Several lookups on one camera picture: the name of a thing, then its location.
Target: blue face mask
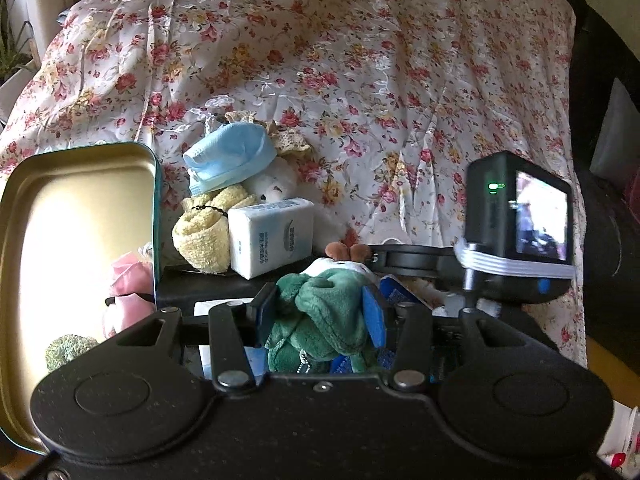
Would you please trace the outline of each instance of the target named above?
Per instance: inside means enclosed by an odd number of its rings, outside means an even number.
[[[276,149],[260,124],[230,123],[184,152],[192,196],[237,184],[264,170]]]

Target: pink scrunchie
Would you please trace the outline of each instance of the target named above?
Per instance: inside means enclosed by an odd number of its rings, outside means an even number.
[[[113,337],[156,311],[156,306],[136,294],[154,293],[154,272],[149,262],[141,262],[136,253],[127,253],[111,264],[109,295],[115,303],[102,317],[105,338]]]

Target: blue button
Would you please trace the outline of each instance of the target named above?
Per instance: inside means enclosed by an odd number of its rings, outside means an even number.
[[[551,289],[551,280],[549,278],[540,278],[538,280],[538,292],[546,294]]]

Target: potted plant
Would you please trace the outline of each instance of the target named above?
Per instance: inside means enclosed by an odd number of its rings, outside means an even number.
[[[8,5],[7,0],[0,0],[0,123],[2,124],[6,124],[20,92],[36,70],[31,56],[24,51],[30,40],[27,26],[31,27],[31,23],[25,21],[18,34],[13,34],[11,30],[9,13],[14,1]]]

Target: brown plush foot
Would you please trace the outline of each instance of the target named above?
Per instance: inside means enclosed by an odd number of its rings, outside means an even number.
[[[345,244],[341,244],[340,242],[331,242],[327,245],[324,253],[334,262],[349,261],[349,250]]]
[[[358,262],[363,264],[371,257],[371,248],[365,244],[355,244],[349,249],[352,262]]]

